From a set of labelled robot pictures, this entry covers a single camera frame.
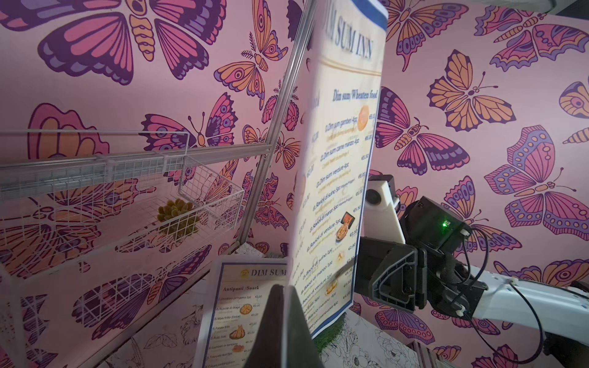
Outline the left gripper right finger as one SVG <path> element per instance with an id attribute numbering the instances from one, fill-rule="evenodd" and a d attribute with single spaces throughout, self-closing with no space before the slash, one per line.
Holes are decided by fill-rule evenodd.
<path id="1" fill-rule="evenodd" d="M 323 368 L 295 287 L 289 285 L 284 294 L 282 367 Z"/>

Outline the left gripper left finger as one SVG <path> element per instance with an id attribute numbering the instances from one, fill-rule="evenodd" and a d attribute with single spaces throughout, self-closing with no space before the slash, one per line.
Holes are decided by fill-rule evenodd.
<path id="1" fill-rule="evenodd" d="M 253 348 L 244 368 L 278 368 L 281 366 L 284 287 L 273 285 Z"/>

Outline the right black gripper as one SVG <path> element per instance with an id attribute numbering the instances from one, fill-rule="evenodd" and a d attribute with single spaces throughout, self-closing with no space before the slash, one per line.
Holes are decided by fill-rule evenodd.
<path id="1" fill-rule="evenodd" d="M 460 283 L 452 254 L 362 237 L 357 255 L 354 292 L 401 310 L 456 313 Z"/>

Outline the dim sum menu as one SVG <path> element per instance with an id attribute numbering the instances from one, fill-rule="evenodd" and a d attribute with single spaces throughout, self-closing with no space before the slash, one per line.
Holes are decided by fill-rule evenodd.
<path id="1" fill-rule="evenodd" d="M 244 367 L 262 323 L 271 288 L 282 286 L 288 263 L 222 255 L 207 277 L 208 291 L 194 367 Z"/>
<path id="2" fill-rule="evenodd" d="M 319 1 L 302 75 L 288 284 L 317 335 L 351 306 L 373 150 L 388 13 L 378 1 Z"/>

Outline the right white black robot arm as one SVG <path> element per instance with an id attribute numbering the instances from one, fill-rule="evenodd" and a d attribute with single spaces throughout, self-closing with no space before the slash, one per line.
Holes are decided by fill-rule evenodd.
<path id="1" fill-rule="evenodd" d="M 355 291 L 387 314 L 411 318 L 431 307 L 471 326 L 488 319 L 535 328 L 538 354 L 552 354 L 566 367 L 587 366 L 586 291 L 459 262 L 454 251 L 475 229 L 425 197 L 402 216 L 393 202 L 367 198 L 363 230 Z"/>

